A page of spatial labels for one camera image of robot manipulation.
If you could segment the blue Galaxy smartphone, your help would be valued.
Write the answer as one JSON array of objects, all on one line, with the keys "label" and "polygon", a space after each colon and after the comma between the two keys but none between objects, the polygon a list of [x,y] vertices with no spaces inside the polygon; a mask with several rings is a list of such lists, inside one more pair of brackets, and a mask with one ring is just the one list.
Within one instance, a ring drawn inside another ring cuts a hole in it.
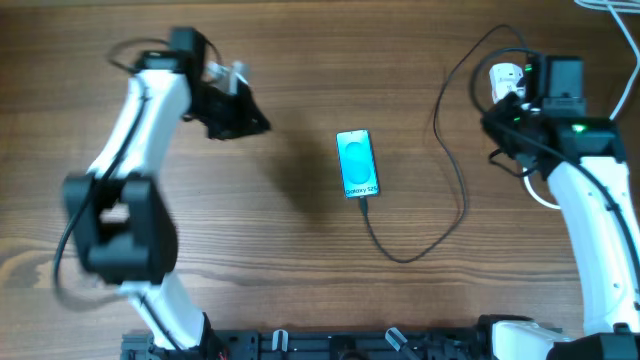
[{"label": "blue Galaxy smartphone", "polygon": [[380,187],[369,131],[337,133],[336,146],[345,197],[377,196]]}]

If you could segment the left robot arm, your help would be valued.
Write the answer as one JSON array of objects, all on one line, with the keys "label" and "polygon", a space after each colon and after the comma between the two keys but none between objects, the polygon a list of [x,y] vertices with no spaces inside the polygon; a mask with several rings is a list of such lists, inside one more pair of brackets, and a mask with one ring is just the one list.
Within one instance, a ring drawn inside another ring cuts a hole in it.
[{"label": "left robot arm", "polygon": [[271,125],[244,64],[225,66],[198,30],[175,27],[150,45],[126,67],[128,94],[102,152],[85,174],[64,181],[69,220],[61,239],[149,327],[142,339],[124,338],[124,358],[223,359],[227,346],[176,273],[178,234],[157,176],[182,121],[201,122],[214,140],[259,135]]}]

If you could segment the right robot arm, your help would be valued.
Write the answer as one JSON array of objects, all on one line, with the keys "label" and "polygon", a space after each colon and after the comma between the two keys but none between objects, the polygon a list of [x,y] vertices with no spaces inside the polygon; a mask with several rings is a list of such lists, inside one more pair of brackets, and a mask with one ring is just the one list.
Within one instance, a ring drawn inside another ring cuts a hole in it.
[{"label": "right robot arm", "polygon": [[491,359],[636,359],[639,225],[617,125],[590,117],[578,57],[530,53],[489,71],[481,125],[519,177],[540,174],[564,218],[577,264],[583,331],[572,339],[528,318],[487,316]]}]

